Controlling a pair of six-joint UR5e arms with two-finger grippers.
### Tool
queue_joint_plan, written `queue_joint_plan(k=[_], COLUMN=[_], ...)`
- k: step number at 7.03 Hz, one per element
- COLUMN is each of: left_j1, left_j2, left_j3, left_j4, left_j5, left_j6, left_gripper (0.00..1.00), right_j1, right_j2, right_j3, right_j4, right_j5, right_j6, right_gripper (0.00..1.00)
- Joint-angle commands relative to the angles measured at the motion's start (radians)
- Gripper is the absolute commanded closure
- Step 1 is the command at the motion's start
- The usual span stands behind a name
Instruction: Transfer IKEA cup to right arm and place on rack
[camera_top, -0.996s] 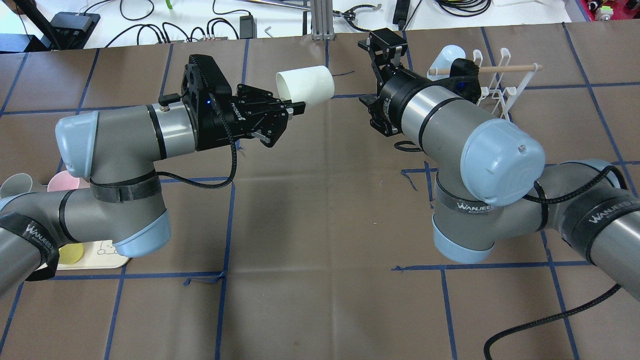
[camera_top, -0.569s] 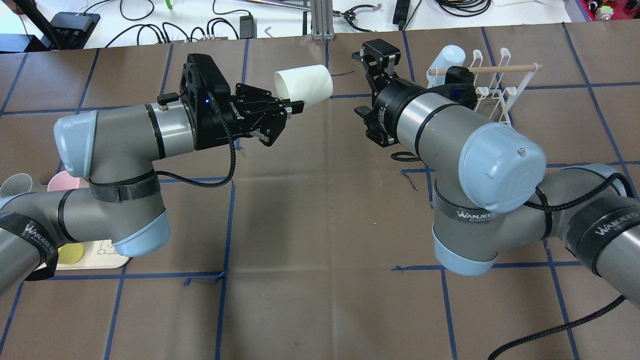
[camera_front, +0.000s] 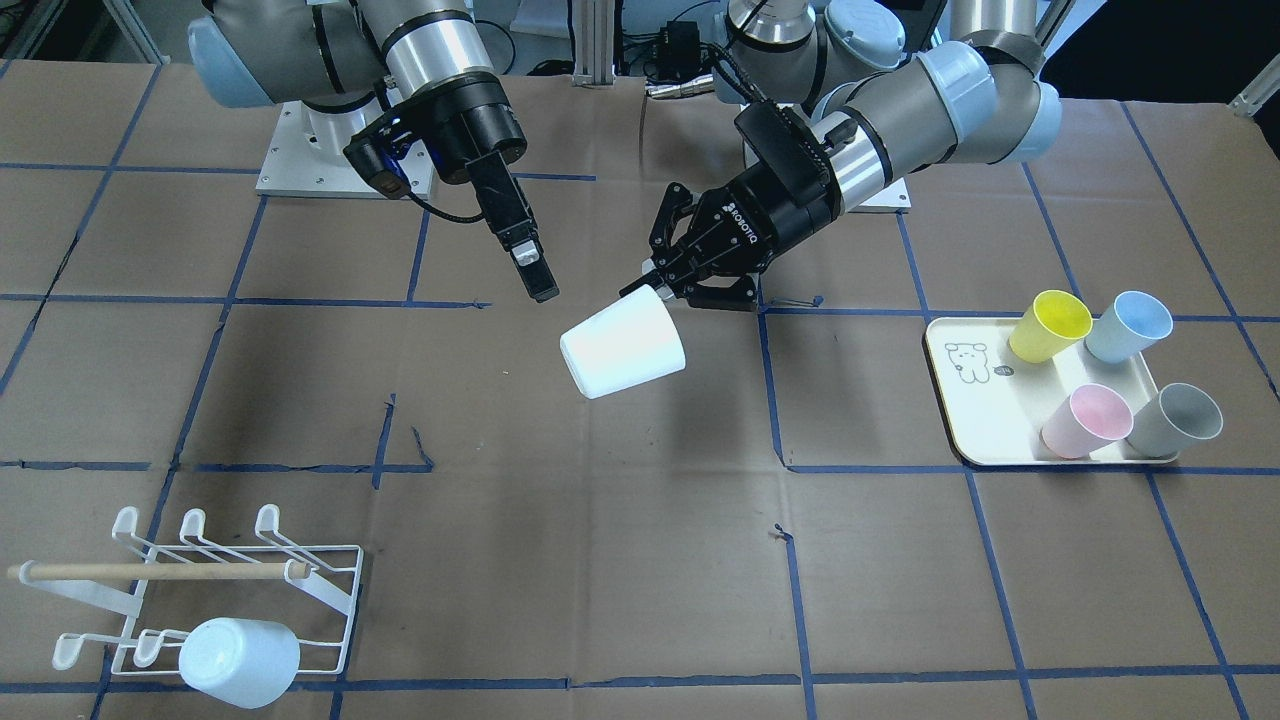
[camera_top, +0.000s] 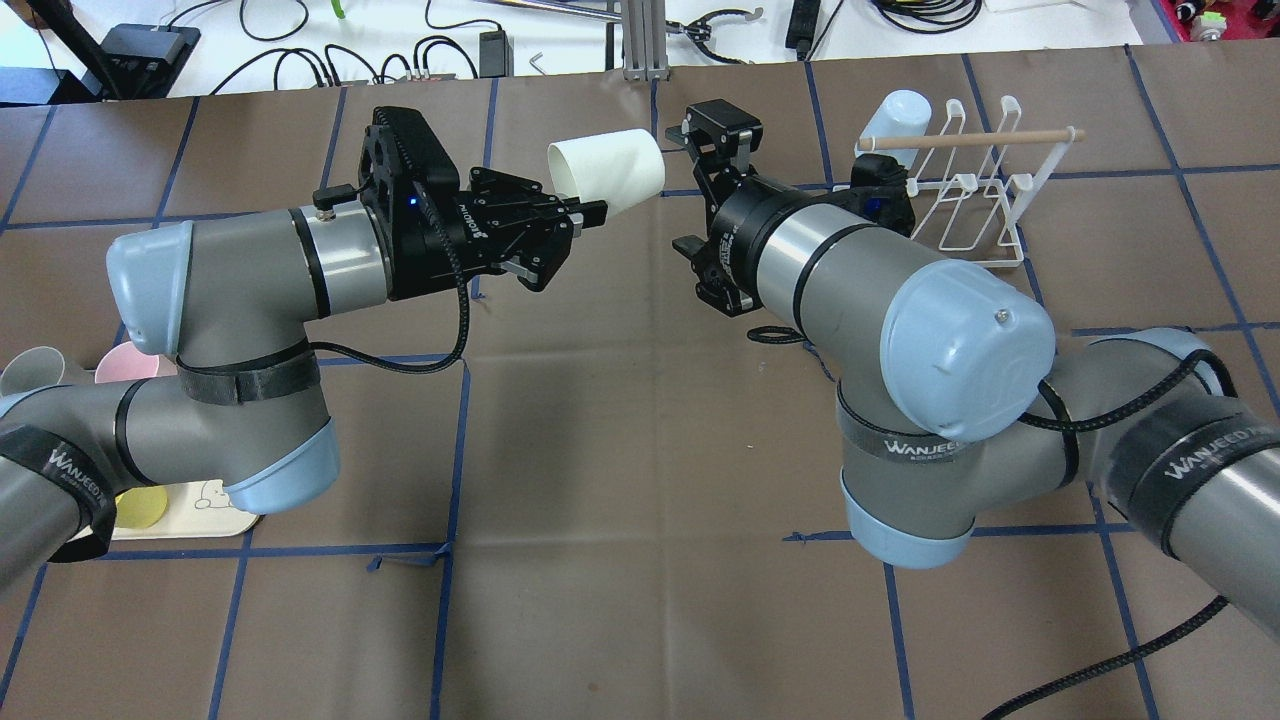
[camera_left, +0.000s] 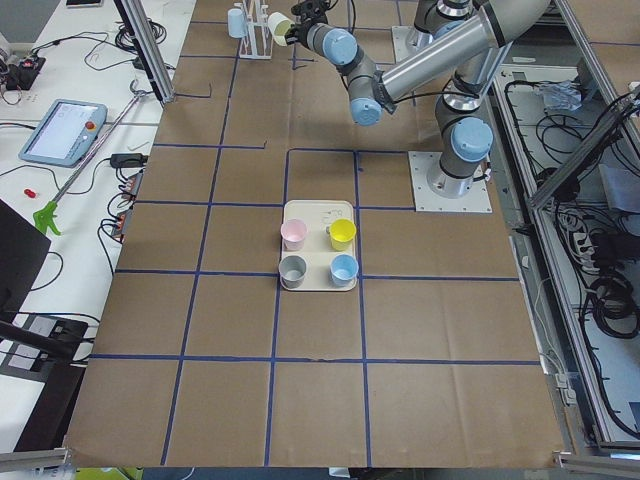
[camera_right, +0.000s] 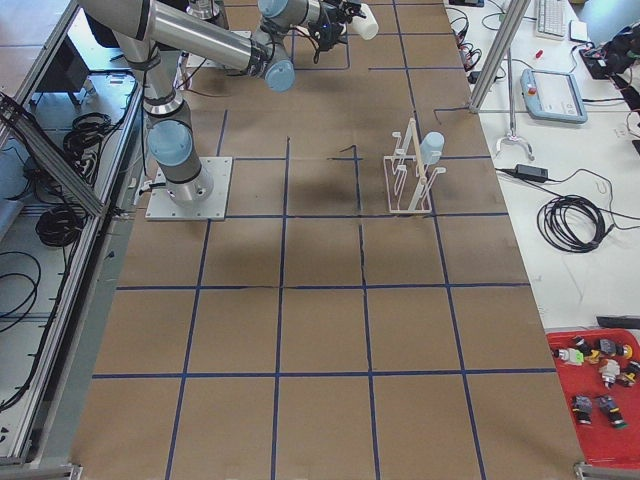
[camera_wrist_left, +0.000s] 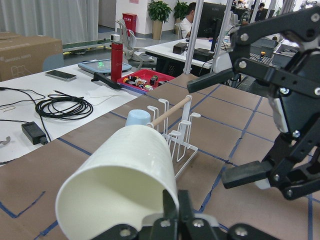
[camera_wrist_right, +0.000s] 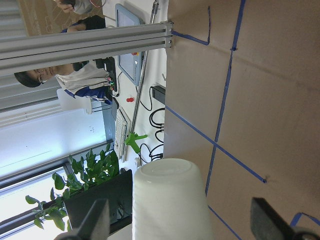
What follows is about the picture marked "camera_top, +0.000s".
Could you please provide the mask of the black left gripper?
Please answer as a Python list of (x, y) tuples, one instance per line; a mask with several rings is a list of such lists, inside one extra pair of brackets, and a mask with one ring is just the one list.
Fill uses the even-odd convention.
[(434, 199), (461, 277), (509, 273), (541, 292), (568, 259), (584, 229), (605, 223), (607, 201), (561, 197), (540, 182), (489, 168), (470, 172), (467, 190)]

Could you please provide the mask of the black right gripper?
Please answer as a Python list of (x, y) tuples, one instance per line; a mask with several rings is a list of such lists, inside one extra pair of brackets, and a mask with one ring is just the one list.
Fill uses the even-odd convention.
[(791, 186), (755, 174), (751, 154), (763, 138), (762, 120), (723, 99), (686, 108), (666, 138), (692, 160), (696, 181), (710, 181), (707, 238), (694, 234), (672, 241), (696, 277), (695, 293), (726, 316), (759, 309), (755, 270), (764, 237), (791, 206)]

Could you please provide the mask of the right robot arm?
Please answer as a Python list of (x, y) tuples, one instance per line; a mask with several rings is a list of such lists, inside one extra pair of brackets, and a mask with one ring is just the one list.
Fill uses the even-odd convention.
[(763, 128), (722, 99), (666, 132), (692, 160), (705, 240), (673, 242), (699, 299), (758, 309), (835, 363), (851, 537), (897, 568), (954, 561), (978, 515), (1070, 484), (1277, 633), (1277, 427), (1216, 354), (1155, 328), (1059, 355), (1047, 311), (892, 229), (850, 192), (759, 174)]

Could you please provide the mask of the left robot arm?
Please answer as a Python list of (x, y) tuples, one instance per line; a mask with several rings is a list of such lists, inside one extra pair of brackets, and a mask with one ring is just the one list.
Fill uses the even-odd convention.
[(340, 474), (337, 424), (310, 322), (453, 291), (468, 336), (475, 275), (513, 273), (543, 290), (585, 228), (620, 200), (556, 179), (483, 167), (468, 183), (445, 163), (366, 161), (358, 184), (310, 205), (127, 234), (108, 250), (116, 307), (134, 346), (174, 375), (51, 384), (3, 398), (3, 588), (44, 562), (105, 555), (128, 489), (216, 479), (230, 503), (274, 514), (325, 493)]

